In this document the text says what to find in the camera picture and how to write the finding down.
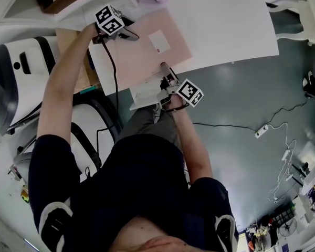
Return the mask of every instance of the small object on floor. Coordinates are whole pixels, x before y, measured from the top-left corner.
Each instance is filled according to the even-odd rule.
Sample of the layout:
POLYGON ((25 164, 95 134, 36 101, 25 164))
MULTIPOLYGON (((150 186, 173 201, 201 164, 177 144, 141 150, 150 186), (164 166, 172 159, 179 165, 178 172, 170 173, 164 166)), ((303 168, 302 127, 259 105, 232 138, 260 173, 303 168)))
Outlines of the small object on floor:
POLYGON ((21 198, 29 204, 29 193, 28 193, 28 187, 26 185, 23 185, 22 191, 21 191, 21 198))
POLYGON ((303 87, 305 87, 307 84, 308 84, 308 80, 306 78, 303 78, 303 81, 302 81, 303 87))
POLYGON ((249 248, 251 248, 251 249, 254 251, 254 246, 253 246, 252 241, 249 241, 249 242, 248 242, 248 246, 249 246, 249 248))

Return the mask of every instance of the floor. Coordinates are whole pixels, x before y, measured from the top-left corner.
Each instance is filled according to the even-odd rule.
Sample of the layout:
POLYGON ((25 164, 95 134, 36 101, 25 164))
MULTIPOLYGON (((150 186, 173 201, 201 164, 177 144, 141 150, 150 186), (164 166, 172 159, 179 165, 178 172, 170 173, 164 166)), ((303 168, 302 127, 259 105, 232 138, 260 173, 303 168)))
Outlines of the floor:
MULTIPOLYGON (((296 15, 283 12, 272 15, 276 33, 297 33, 302 27, 296 15)), ((288 142, 297 140, 293 163, 307 141, 315 143, 315 100, 306 99, 302 78, 312 70, 315 75, 315 47, 306 41, 278 41, 280 56, 258 58, 194 70, 179 75, 190 79, 204 92, 195 108, 188 108, 193 122, 231 124, 258 130, 273 114, 285 107, 308 103, 293 111, 282 111, 270 124, 277 127, 288 123, 288 142)), ((119 114, 125 123, 133 114, 129 90, 119 93, 119 114)), ((229 191, 230 203, 238 230, 273 211, 278 205, 266 199, 277 185, 285 152, 286 129, 270 130, 260 139, 248 129, 206 127, 196 125, 206 145, 216 179, 229 191)), ((282 182, 277 197, 285 201, 297 195, 299 185, 292 179, 282 182)))

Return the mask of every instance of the power strip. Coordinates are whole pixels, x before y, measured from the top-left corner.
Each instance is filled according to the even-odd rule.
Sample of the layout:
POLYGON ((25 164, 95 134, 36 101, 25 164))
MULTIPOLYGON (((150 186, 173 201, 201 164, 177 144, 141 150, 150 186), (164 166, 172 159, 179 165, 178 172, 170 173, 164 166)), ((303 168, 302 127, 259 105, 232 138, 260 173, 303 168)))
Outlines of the power strip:
POLYGON ((258 139, 267 131, 268 131, 268 125, 265 124, 257 132, 255 132, 254 136, 258 139))

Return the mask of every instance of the pink paper sheet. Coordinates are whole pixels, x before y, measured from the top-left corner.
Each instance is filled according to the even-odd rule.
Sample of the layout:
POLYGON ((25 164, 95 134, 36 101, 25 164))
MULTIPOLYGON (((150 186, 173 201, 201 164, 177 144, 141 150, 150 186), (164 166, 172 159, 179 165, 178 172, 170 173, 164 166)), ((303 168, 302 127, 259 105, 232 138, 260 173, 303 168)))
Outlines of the pink paper sheet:
POLYGON ((121 38, 110 40, 107 47, 117 68, 119 90, 127 89, 160 71, 160 64, 170 67, 192 57, 176 23, 167 9, 150 13, 130 26, 140 39, 129 41, 121 38), (149 35, 161 30, 170 49, 158 54, 149 35))

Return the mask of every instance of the black cable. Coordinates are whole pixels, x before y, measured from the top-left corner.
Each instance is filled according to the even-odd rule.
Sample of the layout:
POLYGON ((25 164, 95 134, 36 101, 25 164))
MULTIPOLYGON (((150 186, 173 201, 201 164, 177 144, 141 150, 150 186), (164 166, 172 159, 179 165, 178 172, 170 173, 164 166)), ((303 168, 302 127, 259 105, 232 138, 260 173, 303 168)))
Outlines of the black cable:
POLYGON ((184 104, 184 105, 181 106, 181 107, 177 107, 177 108, 173 108, 173 109, 168 109, 168 110, 162 109, 162 110, 166 111, 166 113, 169 113, 169 112, 174 112, 174 111, 177 111, 177 110, 185 109, 185 108, 188 107, 188 106, 190 106, 190 104, 189 104, 189 103, 186 103, 186 104, 184 104))
POLYGON ((273 118, 276 116, 276 114, 278 114, 281 110, 285 110, 285 111, 289 112, 289 111, 294 110, 296 107, 303 107, 307 102, 308 102, 308 99, 304 103, 297 104, 291 109, 286 109, 286 108, 283 108, 283 107, 280 108, 277 112, 274 113, 272 118, 269 121, 266 122, 266 124, 269 124, 273 120, 273 118))
POLYGON ((105 42, 104 42, 104 36, 99 32, 99 28, 98 28, 98 26, 97 26, 97 23, 96 23, 96 30, 97 30, 97 32, 98 32, 98 34, 99 34, 99 37, 100 37, 100 39, 101 39, 101 43, 102 43, 102 45, 103 45, 103 47, 104 47, 104 49, 105 49, 105 51, 106 51, 106 53, 108 54, 108 56, 109 56, 109 58, 110 58, 110 60, 111 60, 111 63, 112 63, 112 66, 113 66, 113 77, 114 77, 114 83, 115 83, 115 92, 116 92, 116 96, 115 96, 115 100, 116 100, 116 109, 115 109, 115 113, 116 113, 116 117, 115 117, 115 120, 113 121, 113 125, 112 126, 107 126, 107 124, 105 123, 105 125, 106 125, 106 128, 104 128, 104 129, 100 129, 100 130, 97 130, 96 131, 96 138, 97 138, 97 155, 98 155, 98 158, 100 157, 99 156, 99 132, 103 132, 103 131, 107 131, 107 130, 110 130, 112 127, 114 127, 115 126, 115 124, 116 124, 116 122, 117 122, 117 118, 118 118, 118 112, 119 112, 119 97, 118 97, 118 81, 117 81, 117 69, 116 69, 116 65, 115 65, 115 63, 114 63, 114 61, 113 61, 113 58, 112 58, 112 56, 111 56, 111 54, 110 54, 110 52, 109 52, 109 50, 108 50, 108 48, 107 48, 107 46, 106 46, 106 44, 105 44, 105 42))
POLYGON ((245 127, 245 126, 237 126, 237 125, 211 125, 211 124, 205 124, 205 123, 198 123, 198 122, 193 122, 193 124, 196 125, 203 125, 203 126, 210 126, 210 127, 234 127, 234 128, 243 128, 243 129, 249 129, 251 131, 256 132, 250 127, 245 127))
MULTIPOLYGON (((265 124, 269 124, 273 118, 281 111, 281 110, 285 110, 287 112, 289 111, 292 111, 294 110, 296 107, 303 107, 305 104, 307 104, 308 102, 308 99, 304 102, 304 103, 300 103, 300 104, 297 104, 295 105, 293 108, 291 109, 286 109, 286 108, 280 108, 277 112, 274 113, 274 115, 272 116, 272 118, 266 122, 265 124)), ((203 126, 209 126, 209 127, 234 127, 234 128, 242 128, 242 129, 248 129, 248 130, 252 130, 254 132, 257 132, 256 130, 250 128, 250 127, 247 127, 247 126, 237 126, 237 125, 212 125, 212 124, 206 124, 206 123, 197 123, 197 122, 193 122, 193 124, 196 124, 196 125, 203 125, 203 126)))
POLYGON ((129 30, 127 30, 125 27, 123 27, 123 29, 125 29, 127 32, 129 32, 129 33, 131 33, 131 34, 134 34, 134 35, 136 35, 138 38, 140 38, 136 33, 134 33, 134 32, 132 32, 132 31, 129 31, 129 30))

